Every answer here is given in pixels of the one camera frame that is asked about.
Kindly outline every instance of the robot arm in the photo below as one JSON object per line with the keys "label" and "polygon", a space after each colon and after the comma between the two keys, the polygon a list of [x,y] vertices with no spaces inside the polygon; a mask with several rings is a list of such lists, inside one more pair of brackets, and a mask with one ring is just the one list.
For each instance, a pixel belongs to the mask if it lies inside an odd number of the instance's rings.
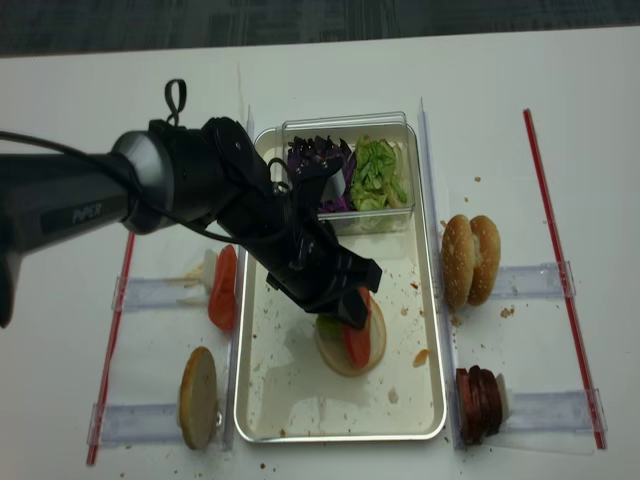
{"label": "robot arm", "polygon": [[291,186],[274,183],[228,118],[201,129],[154,120],[89,158],[0,155],[0,326],[11,319],[22,256],[117,221],[148,234],[179,219],[197,231],[217,220],[269,271],[267,282],[305,311],[364,327],[356,288],[377,291],[380,267],[341,247],[316,213],[339,160],[291,172]]}

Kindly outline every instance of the bottom bun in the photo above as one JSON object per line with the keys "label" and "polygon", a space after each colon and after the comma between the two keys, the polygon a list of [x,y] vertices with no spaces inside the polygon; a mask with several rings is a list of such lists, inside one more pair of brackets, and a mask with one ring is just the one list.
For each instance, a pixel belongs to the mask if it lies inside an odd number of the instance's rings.
{"label": "bottom bun", "polygon": [[364,368],[355,368],[351,364],[344,340],[336,341],[322,338],[318,328],[315,329],[314,337],[320,356],[332,370],[345,377],[356,377],[368,372],[380,363],[387,346],[387,327],[384,324],[384,316],[373,298],[371,298],[371,329],[369,332],[371,353],[369,354],[369,363]]}

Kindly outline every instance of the clear plastic container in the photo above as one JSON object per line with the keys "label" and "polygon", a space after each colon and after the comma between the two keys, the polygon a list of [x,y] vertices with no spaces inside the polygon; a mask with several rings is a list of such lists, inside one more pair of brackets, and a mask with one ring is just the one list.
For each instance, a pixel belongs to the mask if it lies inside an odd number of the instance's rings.
{"label": "clear plastic container", "polygon": [[[409,135],[405,114],[402,112],[357,115],[349,117],[320,118],[315,120],[287,121],[278,127],[277,136],[282,138],[282,148],[276,155],[287,161],[289,142],[295,137],[305,139],[316,135],[338,143],[343,139],[352,151],[363,135],[372,140],[385,139],[401,152],[400,168],[397,170],[402,188],[407,193],[406,205],[400,208],[385,208],[370,211],[321,213],[321,220],[329,220],[338,235],[397,232],[406,230],[415,206],[415,191],[412,176],[418,171],[418,148],[415,135]],[[285,180],[281,167],[274,168],[274,180]]]}

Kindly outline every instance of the red line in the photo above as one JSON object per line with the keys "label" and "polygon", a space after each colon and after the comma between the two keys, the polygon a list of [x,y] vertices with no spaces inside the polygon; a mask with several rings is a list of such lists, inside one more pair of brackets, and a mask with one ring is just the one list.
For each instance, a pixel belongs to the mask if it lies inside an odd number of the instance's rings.
{"label": "red line", "polygon": [[[542,156],[540,155],[540,148],[538,147],[538,138],[536,137],[536,131],[533,126],[533,117],[529,109],[523,112],[524,123],[527,127],[527,135],[529,136],[529,145],[531,146],[531,153],[533,155],[533,164],[536,168],[536,174],[538,175],[538,183],[540,184],[540,193],[542,194],[542,201],[544,203],[544,211],[547,215],[547,225],[549,226],[549,233],[551,233],[551,242],[553,243],[553,251],[556,255],[556,262],[564,264],[564,253],[562,252],[562,246],[560,245],[560,234],[556,226],[555,216],[553,214],[553,207],[551,205],[551,195],[549,195],[549,188],[547,185],[547,178],[544,174],[544,168],[542,166]],[[566,281],[566,277],[562,276],[562,284],[565,293],[568,293],[569,284]],[[604,422],[600,418],[600,411],[596,406],[596,401],[591,395],[593,391],[593,380],[591,379],[591,372],[589,370],[589,363],[587,362],[587,352],[584,348],[582,341],[582,334],[580,333],[580,325],[578,323],[578,311],[576,310],[575,302],[572,296],[565,295],[565,303],[567,306],[567,313],[569,314],[569,323],[571,324],[571,333],[573,334],[573,342],[576,347],[576,353],[578,354],[578,363],[580,365],[580,374],[582,375],[582,385],[587,393],[587,401],[589,402],[589,410],[591,412],[591,422],[593,424],[593,435],[596,440],[596,446],[599,450],[607,448],[607,442],[602,428]]]}
{"label": "red line", "polygon": [[[131,257],[133,256],[133,242],[136,236],[133,233],[129,233],[127,238],[127,246],[124,251],[124,261],[122,262],[122,270],[120,271],[120,279],[125,283],[119,285],[118,298],[116,299],[116,308],[113,311],[113,317],[111,319],[111,333],[109,333],[109,343],[107,343],[107,353],[104,359],[104,366],[102,368],[102,380],[100,382],[100,392],[98,393],[98,405],[96,410],[96,423],[95,431],[100,432],[102,426],[102,414],[99,411],[101,407],[107,401],[107,391],[109,390],[109,367],[111,365],[111,357],[113,351],[116,348],[116,340],[118,339],[118,328],[120,328],[120,319],[122,318],[122,299],[121,291],[126,286],[126,279],[129,276],[129,267],[131,266]],[[87,466],[93,466],[96,463],[96,457],[98,456],[98,442],[93,441],[89,445],[89,453],[87,454]]]}

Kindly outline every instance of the crumb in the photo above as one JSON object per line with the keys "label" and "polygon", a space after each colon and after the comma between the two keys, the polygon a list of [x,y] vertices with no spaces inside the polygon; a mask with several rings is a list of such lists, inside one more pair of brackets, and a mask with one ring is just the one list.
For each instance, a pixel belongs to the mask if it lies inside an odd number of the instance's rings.
{"label": "crumb", "polygon": [[513,315],[514,313],[515,313],[515,308],[511,308],[511,310],[509,310],[508,308],[505,307],[500,312],[500,316],[502,318],[507,318],[507,317],[510,317],[511,315]]}
{"label": "crumb", "polygon": [[413,368],[417,368],[420,367],[422,365],[424,365],[425,363],[427,363],[427,357],[429,356],[429,350],[426,348],[423,348],[422,350],[420,350],[418,352],[418,354],[416,355],[416,358],[413,359]]}
{"label": "crumb", "polygon": [[388,396],[389,402],[393,403],[394,405],[398,403],[398,392],[396,392],[395,387],[392,387],[391,390],[389,390]]}

